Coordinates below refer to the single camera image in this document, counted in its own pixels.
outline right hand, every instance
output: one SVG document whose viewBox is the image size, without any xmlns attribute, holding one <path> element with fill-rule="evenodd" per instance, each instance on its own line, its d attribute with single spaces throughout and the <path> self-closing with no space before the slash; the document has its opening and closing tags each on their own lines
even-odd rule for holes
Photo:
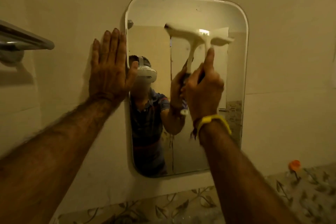
<svg viewBox="0 0 336 224">
<path fill-rule="evenodd" d="M 217 114 L 219 101 L 224 91 L 224 81 L 213 68 L 215 52 L 208 50 L 204 63 L 188 78 L 183 95 L 185 96 L 193 121 Z M 199 78 L 205 74 L 200 83 Z"/>
<path fill-rule="evenodd" d="M 126 76 L 126 35 L 117 28 L 105 31 L 103 43 L 97 39 L 92 45 L 89 94 L 91 98 L 104 98 L 119 105 L 127 96 L 137 77 L 138 62 L 130 65 Z"/>
</svg>

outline bracelet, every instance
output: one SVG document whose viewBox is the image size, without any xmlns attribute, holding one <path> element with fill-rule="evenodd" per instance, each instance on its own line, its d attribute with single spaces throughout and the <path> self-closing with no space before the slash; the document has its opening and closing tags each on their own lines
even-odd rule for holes
<svg viewBox="0 0 336 224">
<path fill-rule="evenodd" d="M 200 129 L 203 127 L 204 124 L 208 124 L 210 123 L 212 120 L 220 120 L 222 121 L 223 125 L 225 126 L 225 128 L 227 129 L 227 132 L 229 133 L 229 135 L 232 134 L 231 129 L 229 124 L 227 123 L 227 121 L 223 118 L 223 116 L 215 114 L 215 115 L 210 115 L 210 116 L 205 116 L 201 119 L 199 125 L 197 126 L 197 132 L 196 135 L 198 135 L 198 137 L 200 137 L 199 133 L 200 133 Z"/>
</svg>

